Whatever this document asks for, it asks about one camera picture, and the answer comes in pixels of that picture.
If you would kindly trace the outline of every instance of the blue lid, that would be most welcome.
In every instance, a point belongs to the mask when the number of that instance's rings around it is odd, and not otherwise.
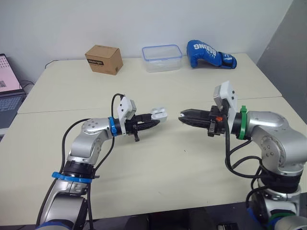
[[[182,58],[182,53],[177,45],[146,46],[142,48],[142,52],[145,61]]]

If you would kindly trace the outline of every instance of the green ring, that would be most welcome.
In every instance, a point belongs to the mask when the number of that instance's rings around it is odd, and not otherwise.
[[[288,216],[295,216],[293,213],[287,213],[287,212],[281,212],[281,213],[275,213],[271,215],[271,217],[268,220],[268,223],[270,223],[273,219],[278,218],[278,217],[288,217]],[[272,230],[272,225],[267,226],[268,230]]]
[[[246,112],[247,109],[245,107],[245,105],[242,106],[242,108],[240,109],[240,113],[242,114],[242,119],[241,119],[241,130],[240,130],[240,134],[239,134],[239,139],[243,140],[244,136],[245,136],[245,129],[246,129]]]

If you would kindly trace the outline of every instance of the laptop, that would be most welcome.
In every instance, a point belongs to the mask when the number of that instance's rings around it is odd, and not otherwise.
[[[10,126],[25,97],[6,56],[0,54],[0,129]]]

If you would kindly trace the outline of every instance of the laptop keyboard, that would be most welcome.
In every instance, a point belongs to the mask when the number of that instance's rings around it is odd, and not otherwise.
[[[0,112],[15,109],[20,100],[21,97],[0,99]]]

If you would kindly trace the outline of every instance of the laptop screen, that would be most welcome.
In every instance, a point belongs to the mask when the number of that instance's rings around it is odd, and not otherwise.
[[[21,89],[9,62],[4,54],[0,55],[0,93]]]

